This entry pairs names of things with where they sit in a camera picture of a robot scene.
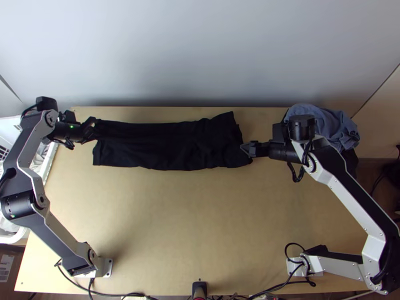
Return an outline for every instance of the black cable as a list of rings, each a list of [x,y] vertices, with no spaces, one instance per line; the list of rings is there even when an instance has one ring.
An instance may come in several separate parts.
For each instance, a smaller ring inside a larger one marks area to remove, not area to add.
[[[28,298],[28,300],[32,300],[35,296],[36,296],[37,292],[34,292],[32,295],[30,295],[30,297]]]
[[[73,280],[69,279],[67,277],[67,275],[64,274],[64,272],[60,268],[60,262],[61,262],[61,259],[59,259],[58,262],[54,266],[58,268],[58,270],[60,271],[62,276],[64,276],[64,278],[66,280],[68,280],[70,283],[72,283],[77,288],[89,293],[89,289],[88,288],[85,288],[85,287],[79,285],[78,283],[76,283]],[[144,293],[140,293],[140,292],[130,292],[130,293],[126,293],[126,294],[109,294],[109,293],[98,292],[98,291],[95,291],[95,290],[90,290],[90,293],[91,294],[95,294],[95,295],[99,295],[99,296],[104,296],[104,297],[124,297],[124,298],[125,297],[146,297],[149,300],[158,300],[157,298],[154,298],[152,296],[147,296]]]
[[[274,285],[273,287],[270,287],[270,288],[265,289],[265,290],[263,290],[263,291],[260,291],[260,292],[258,292],[258,293],[256,293],[256,294],[250,296],[247,300],[253,300],[253,299],[255,299],[255,298],[257,298],[257,297],[260,297],[260,296],[262,296],[262,295],[275,292],[275,291],[277,291],[277,290],[282,289],[284,286],[286,286],[286,285],[288,285],[288,284],[300,283],[300,282],[298,282],[298,281],[293,281],[292,283],[289,283],[289,281],[292,279],[293,274],[294,274],[298,269],[300,269],[302,266],[303,266],[303,264],[299,264],[299,265],[293,270],[293,272],[290,273],[289,277],[286,279],[285,282],[280,283],[280,284],[277,284],[277,285]],[[310,283],[310,282],[312,282],[312,281],[309,282],[309,281],[304,280],[304,281],[302,281],[301,283],[303,283],[303,282],[305,282],[305,283]]]
[[[398,161],[398,160],[400,160],[400,144],[397,144],[397,145],[396,145],[396,148],[397,148],[397,150],[398,150],[398,155],[397,155],[396,161]],[[379,184],[379,183],[382,181],[382,179],[385,178],[385,177],[386,177],[385,169],[383,169],[383,170],[380,172],[379,176],[376,178],[376,180],[375,180],[375,182],[373,183],[373,185],[372,185],[371,192],[369,193],[369,195],[370,195],[371,197],[374,195],[374,191],[375,191],[375,189],[377,188],[378,184]]]
[[[89,280],[89,287],[87,288],[87,293],[89,294],[89,299],[90,299],[90,300],[93,300],[92,291],[91,291],[91,287],[92,287],[93,282],[95,282],[95,279],[94,279],[94,278],[90,278],[90,280]]]
[[[315,282],[311,281],[311,280],[309,279],[309,277],[308,277],[308,275],[310,274],[310,273],[309,273],[309,271],[310,271],[310,263],[309,263],[309,261],[306,259],[306,257],[305,257],[304,255],[301,255],[300,257],[303,258],[304,261],[296,261],[296,260],[292,260],[292,259],[288,256],[288,247],[289,247],[289,246],[292,246],[292,245],[296,245],[296,246],[300,247],[300,248],[302,249],[303,252],[306,251],[306,250],[304,249],[303,246],[301,246],[300,244],[298,244],[298,243],[296,243],[296,242],[290,242],[290,243],[288,243],[288,244],[285,246],[285,248],[284,248],[284,255],[286,256],[286,258],[287,258],[290,262],[295,263],[295,264],[298,264],[298,266],[293,270],[293,272],[290,273],[290,275],[289,275],[289,277],[287,278],[287,280],[286,280],[285,282],[283,282],[283,283],[274,285],[274,286],[272,286],[272,287],[270,287],[270,288],[268,288],[268,289],[265,289],[265,290],[263,290],[263,291],[260,291],[260,292],[258,292],[258,293],[256,293],[256,294],[252,295],[251,297],[249,297],[247,300],[253,300],[253,299],[255,299],[255,298],[259,297],[259,296],[262,296],[262,295],[265,295],[265,294],[268,294],[268,293],[275,292],[275,291],[277,291],[277,290],[282,289],[283,287],[285,287],[285,286],[287,286],[287,285],[293,285],[293,284],[309,284],[309,285],[312,286],[313,288],[317,286],[317,284],[316,284]],[[297,271],[299,268],[301,268],[302,266],[305,265],[304,262],[307,264],[307,273],[306,273],[305,280],[298,280],[298,281],[289,282],[289,281],[291,280],[291,278],[293,277],[293,275],[296,273],[296,271]]]
[[[316,161],[309,155],[309,153],[312,149],[313,149],[313,139],[310,138],[307,145],[305,145],[305,147],[304,147],[304,152],[301,157],[301,163],[303,165],[307,166],[307,168],[308,168],[310,166],[310,164],[309,164],[309,159],[310,159],[312,161],[311,173],[314,173],[316,171],[317,164],[316,164]],[[293,182],[299,183],[303,179],[304,173],[306,172],[304,167],[301,166],[298,175],[296,175],[296,171],[295,171],[295,168],[293,167],[292,163],[288,161],[286,164],[290,169],[291,179],[293,180]]]
[[[305,173],[305,170],[304,170],[303,166],[300,168],[300,172],[298,173],[298,176],[297,176],[295,168],[293,167],[292,163],[288,161],[286,164],[290,169],[291,179],[293,180],[293,182],[294,183],[299,183],[303,179],[303,176],[304,176],[304,173]]]
[[[376,274],[374,277],[371,277],[370,280],[374,285],[377,285],[382,278],[385,276],[385,274],[388,271],[389,268],[389,262],[391,262],[391,257],[392,257],[392,252],[393,252],[393,243],[392,241],[389,241],[388,243],[388,250],[387,250],[387,257],[386,257],[386,261],[382,267],[382,269],[379,271],[378,274]]]
[[[292,260],[291,258],[289,258],[289,256],[288,256],[288,248],[290,246],[292,246],[292,245],[296,245],[296,246],[300,247],[303,250],[303,252],[306,251],[306,249],[304,249],[304,247],[302,245],[300,245],[300,244],[298,244],[296,242],[290,242],[284,247],[284,255],[286,256],[287,260],[289,262],[292,262],[292,263],[295,263],[295,264],[304,264],[304,262],[301,261],[301,260],[300,261],[296,261],[296,260]]]
[[[22,113],[21,113],[21,119],[32,109],[34,109],[35,107],[37,107],[37,104],[31,105],[29,106],[27,109],[25,109]]]

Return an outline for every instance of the white backdrop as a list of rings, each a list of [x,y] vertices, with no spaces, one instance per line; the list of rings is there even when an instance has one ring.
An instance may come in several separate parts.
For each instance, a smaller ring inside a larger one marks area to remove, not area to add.
[[[349,114],[400,61],[400,1],[0,1],[26,105],[288,106]]]

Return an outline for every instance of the black garment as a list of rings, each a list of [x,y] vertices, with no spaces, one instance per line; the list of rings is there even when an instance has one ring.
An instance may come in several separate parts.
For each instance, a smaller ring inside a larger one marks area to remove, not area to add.
[[[252,162],[240,149],[242,133],[232,111],[179,123],[98,120],[94,136],[95,166],[192,171],[237,168]]]

